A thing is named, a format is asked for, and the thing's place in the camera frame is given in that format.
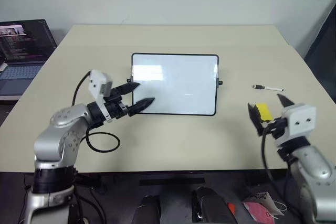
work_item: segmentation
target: yellow sponge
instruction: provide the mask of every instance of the yellow sponge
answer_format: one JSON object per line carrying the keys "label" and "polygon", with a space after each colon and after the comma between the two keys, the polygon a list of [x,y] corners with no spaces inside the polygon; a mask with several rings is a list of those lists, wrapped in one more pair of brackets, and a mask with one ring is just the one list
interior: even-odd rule
{"label": "yellow sponge", "polygon": [[271,113],[268,110],[267,104],[265,103],[256,103],[256,107],[260,114],[260,120],[262,122],[269,122],[273,120]]}

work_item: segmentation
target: table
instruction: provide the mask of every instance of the table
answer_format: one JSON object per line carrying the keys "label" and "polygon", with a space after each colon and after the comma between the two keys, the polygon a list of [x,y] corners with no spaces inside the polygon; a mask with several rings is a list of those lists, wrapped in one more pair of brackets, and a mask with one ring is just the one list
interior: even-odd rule
{"label": "table", "polygon": [[[151,28],[141,27],[143,31]],[[176,34],[183,28],[176,26]],[[227,29],[235,30],[235,27],[226,26],[219,30],[215,26],[204,27],[206,32],[202,36],[208,40],[209,46],[203,41],[203,44],[183,47],[183,38],[191,44],[190,38],[185,35],[180,39],[167,37],[171,40],[168,46],[168,42],[160,37],[165,34],[165,27],[153,28],[157,29],[154,33],[158,38],[142,33],[139,39],[144,46],[137,45],[139,42],[133,37],[130,45],[125,45],[127,34],[132,35],[129,26],[125,28],[129,32],[120,38],[120,46],[117,41],[109,43],[106,36],[115,30],[123,30],[123,26],[81,25],[72,28],[0,128],[0,171],[32,172],[36,137],[47,127],[54,112],[71,104],[81,77],[89,69],[99,69],[113,78],[114,86],[123,84],[130,77],[131,55],[134,52],[217,54],[219,77],[223,81],[217,93],[217,112],[214,116],[136,115],[113,120],[98,130],[116,134],[121,139],[121,147],[115,152],[101,154],[82,144],[76,162],[78,171],[261,169],[261,139],[249,119],[247,103],[266,102],[273,116],[281,114],[281,105],[276,92],[252,89],[251,85],[256,83],[283,87],[283,94],[294,102],[315,105],[317,127],[309,141],[336,163],[336,132],[333,129],[336,106],[303,59],[282,37],[278,37],[274,27],[238,26],[240,32],[229,45],[225,44],[227,41],[223,45],[215,45],[212,36],[218,33],[212,33],[211,28],[221,31],[222,35]],[[250,32],[250,38],[244,30]],[[252,30],[260,34],[258,38],[253,36]],[[239,33],[245,34],[240,42]],[[83,34],[88,34],[92,42]],[[156,45],[160,41],[159,46],[149,46],[151,39]],[[255,45],[251,45],[249,39],[253,39]],[[78,103],[93,101],[87,86],[88,83],[84,82],[77,96]],[[131,95],[124,96],[123,101],[131,104]],[[115,144],[105,136],[92,137],[92,142],[96,147],[105,149]],[[270,137],[266,145],[269,166],[285,168],[273,142]]]}

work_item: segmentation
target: laptop keyboard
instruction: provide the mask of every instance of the laptop keyboard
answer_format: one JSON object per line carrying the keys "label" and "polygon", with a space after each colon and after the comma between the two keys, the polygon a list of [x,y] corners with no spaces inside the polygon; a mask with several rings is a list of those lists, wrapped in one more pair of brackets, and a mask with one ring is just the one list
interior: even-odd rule
{"label": "laptop keyboard", "polygon": [[32,79],[39,72],[42,65],[7,67],[0,75],[0,80]]}

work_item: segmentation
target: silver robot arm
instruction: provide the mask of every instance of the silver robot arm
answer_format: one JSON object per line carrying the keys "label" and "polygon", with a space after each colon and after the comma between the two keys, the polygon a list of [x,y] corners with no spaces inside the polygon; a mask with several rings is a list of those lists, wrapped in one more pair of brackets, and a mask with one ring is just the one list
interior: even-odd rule
{"label": "silver robot arm", "polygon": [[[336,223],[336,167],[315,147],[307,136],[315,128],[316,108],[294,104],[278,95],[284,109],[280,118],[267,126],[276,139],[280,157],[289,163],[300,189],[300,211],[306,224]],[[250,118],[260,134],[260,122],[250,110]]]}
{"label": "silver robot arm", "polygon": [[68,223],[69,202],[76,193],[74,164],[83,137],[104,121],[141,112],[154,100],[145,98],[133,106],[124,105],[121,95],[132,92],[139,84],[130,82],[111,89],[108,75],[98,70],[91,70],[89,83],[95,102],[56,112],[35,142],[34,183],[27,195],[26,224]]}

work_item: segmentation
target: laptop screen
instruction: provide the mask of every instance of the laptop screen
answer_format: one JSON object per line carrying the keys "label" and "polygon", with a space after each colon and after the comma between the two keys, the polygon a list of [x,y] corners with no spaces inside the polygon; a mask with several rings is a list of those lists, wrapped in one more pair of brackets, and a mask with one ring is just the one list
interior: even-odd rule
{"label": "laptop screen", "polygon": [[56,47],[44,19],[0,22],[0,54],[7,63],[43,62]]}

